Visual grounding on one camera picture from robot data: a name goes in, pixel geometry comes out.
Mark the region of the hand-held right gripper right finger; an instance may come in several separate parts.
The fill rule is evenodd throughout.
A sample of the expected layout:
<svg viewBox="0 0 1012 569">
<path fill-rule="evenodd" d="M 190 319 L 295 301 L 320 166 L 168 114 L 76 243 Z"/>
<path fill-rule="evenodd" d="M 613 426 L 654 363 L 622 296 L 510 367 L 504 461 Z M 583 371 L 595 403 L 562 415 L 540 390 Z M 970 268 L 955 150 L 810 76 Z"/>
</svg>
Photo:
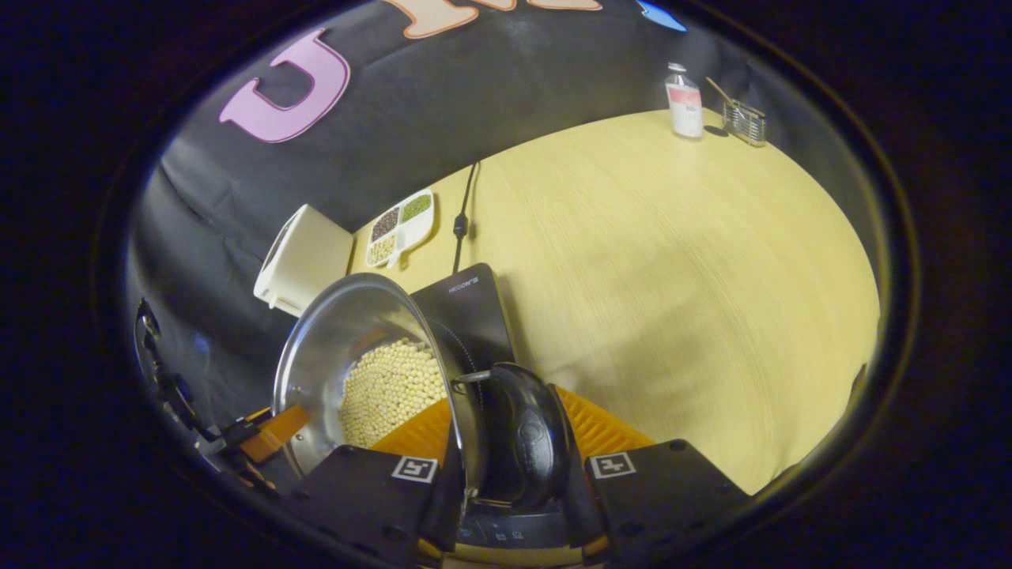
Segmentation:
<svg viewBox="0 0 1012 569">
<path fill-rule="evenodd" d="M 751 497 L 685 439 L 655 443 L 559 388 L 578 461 L 571 489 L 582 561 L 666 564 L 708 546 Z"/>
</svg>

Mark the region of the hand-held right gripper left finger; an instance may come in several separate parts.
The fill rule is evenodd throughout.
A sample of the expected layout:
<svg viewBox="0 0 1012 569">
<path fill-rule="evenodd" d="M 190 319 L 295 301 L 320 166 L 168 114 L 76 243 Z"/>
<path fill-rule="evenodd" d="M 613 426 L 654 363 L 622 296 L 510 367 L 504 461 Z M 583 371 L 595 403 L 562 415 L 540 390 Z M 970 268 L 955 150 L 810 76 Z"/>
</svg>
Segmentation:
<svg viewBox="0 0 1012 569">
<path fill-rule="evenodd" d="M 440 564 L 458 543 L 463 468 L 447 400 L 380 440 L 342 444 L 283 504 L 305 525 L 377 564 Z"/>
</svg>

